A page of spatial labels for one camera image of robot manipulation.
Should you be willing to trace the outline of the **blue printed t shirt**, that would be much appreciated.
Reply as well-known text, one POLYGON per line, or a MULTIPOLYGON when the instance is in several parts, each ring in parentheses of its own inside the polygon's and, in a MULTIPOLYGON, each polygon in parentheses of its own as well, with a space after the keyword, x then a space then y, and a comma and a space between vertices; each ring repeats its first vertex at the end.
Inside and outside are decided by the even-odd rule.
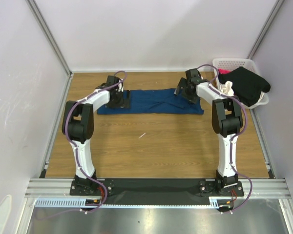
POLYGON ((183 98, 181 94, 175 95, 174 89, 160 90, 130 90, 124 91, 124 98, 129 98, 129 108, 111 109, 106 105, 97 110, 99 115, 124 114, 178 114, 202 115, 204 110, 200 102, 193 104, 183 98))

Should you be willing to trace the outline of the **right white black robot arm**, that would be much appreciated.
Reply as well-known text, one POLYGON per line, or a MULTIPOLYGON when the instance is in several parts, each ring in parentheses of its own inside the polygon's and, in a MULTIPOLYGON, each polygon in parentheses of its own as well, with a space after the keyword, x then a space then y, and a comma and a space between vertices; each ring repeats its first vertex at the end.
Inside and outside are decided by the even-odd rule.
POLYGON ((202 78, 196 68, 186 70, 185 74, 186 77, 180 79, 174 94, 181 94, 192 104, 201 98, 211 105, 212 128, 219 142, 219 164, 211 192, 229 196, 238 185, 236 143, 243 127, 241 106, 236 98, 220 93, 208 80, 202 78))

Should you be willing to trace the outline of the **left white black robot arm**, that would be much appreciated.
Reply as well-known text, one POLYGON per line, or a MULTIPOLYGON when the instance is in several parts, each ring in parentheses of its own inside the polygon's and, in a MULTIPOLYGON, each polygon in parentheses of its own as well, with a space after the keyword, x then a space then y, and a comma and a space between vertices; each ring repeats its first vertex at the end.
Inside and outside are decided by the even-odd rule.
POLYGON ((94 112, 103 106, 126 108, 128 98, 124 98, 125 78, 109 75, 105 83, 84 98, 67 101, 64 108, 62 133, 70 143, 76 172, 72 181, 70 195, 107 195, 106 186, 97 180, 92 162, 90 141, 94 133, 94 112))

